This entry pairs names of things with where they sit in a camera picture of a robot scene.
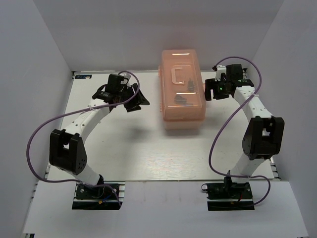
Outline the pink plastic toolbox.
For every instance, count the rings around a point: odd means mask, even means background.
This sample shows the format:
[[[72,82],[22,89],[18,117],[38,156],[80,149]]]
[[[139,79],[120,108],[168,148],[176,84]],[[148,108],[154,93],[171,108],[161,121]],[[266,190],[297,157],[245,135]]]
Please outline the pink plastic toolbox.
[[[162,51],[158,76],[161,85],[160,111],[165,129],[199,129],[206,116],[206,100],[196,51]],[[194,93],[187,90],[189,78],[196,83]],[[186,98],[187,104],[176,104],[176,95]]]

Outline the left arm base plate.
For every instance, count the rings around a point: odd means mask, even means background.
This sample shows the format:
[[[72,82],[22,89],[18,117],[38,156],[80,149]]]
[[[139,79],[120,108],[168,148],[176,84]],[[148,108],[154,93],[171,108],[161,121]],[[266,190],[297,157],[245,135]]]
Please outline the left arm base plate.
[[[75,187],[72,210],[119,210],[123,203],[125,182],[110,182],[111,187]]]

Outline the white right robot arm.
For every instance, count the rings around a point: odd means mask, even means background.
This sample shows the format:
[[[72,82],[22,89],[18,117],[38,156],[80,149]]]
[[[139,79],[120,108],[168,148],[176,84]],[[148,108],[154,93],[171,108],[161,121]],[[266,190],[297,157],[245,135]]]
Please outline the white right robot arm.
[[[231,198],[241,193],[240,183],[247,183],[265,160],[280,152],[285,122],[263,105],[253,82],[244,76],[241,64],[213,67],[215,78],[205,80],[205,100],[232,97],[242,108],[248,127],[242,139],[243,154],[226,176],[224,193]]]

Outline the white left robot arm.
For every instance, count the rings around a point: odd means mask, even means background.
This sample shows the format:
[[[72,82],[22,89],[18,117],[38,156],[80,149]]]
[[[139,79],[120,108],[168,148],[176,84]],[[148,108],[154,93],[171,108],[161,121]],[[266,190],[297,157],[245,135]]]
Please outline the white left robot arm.
[[[131,77],[135,75],[128,71],[110,74],[78,118],[50,134],[49,163],[86,185],[94,198],[104,194],[105,186],[103,177],[88,165],[85,149],[88,136],[117,106],[123,105],[127,112],[133,112],[150,105],[140,90],[140,82],[130,84]]]

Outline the green orange handled screwdriver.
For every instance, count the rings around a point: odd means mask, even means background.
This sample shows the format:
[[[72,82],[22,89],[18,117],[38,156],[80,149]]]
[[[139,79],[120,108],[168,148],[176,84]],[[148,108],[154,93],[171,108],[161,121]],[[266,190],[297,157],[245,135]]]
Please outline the green orange handled screwdriver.
[[[176,95],[174,98],[174,102],[176,104],[187,104],[187,99],[182,97],[181,95]]]

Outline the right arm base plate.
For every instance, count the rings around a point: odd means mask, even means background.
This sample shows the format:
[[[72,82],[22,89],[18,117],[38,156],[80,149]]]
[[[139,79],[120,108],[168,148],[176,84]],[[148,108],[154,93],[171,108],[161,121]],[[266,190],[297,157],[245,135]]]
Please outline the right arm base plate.
[[[204,183],[202,192],[207,194],[209,211],[248,211],[254,210],[250,184],[233,182],[225,177],[223,182]]]

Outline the stubby green screwdriver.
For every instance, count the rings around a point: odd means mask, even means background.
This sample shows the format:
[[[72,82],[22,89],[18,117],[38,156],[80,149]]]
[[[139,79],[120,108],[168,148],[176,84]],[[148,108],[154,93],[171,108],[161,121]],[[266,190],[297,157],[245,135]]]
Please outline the stubby green screwdriver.
[[[191,78],[189,78],[189,80],[188,80],[187,90],[190,93],[194,93],[196,91],[196,83]]]

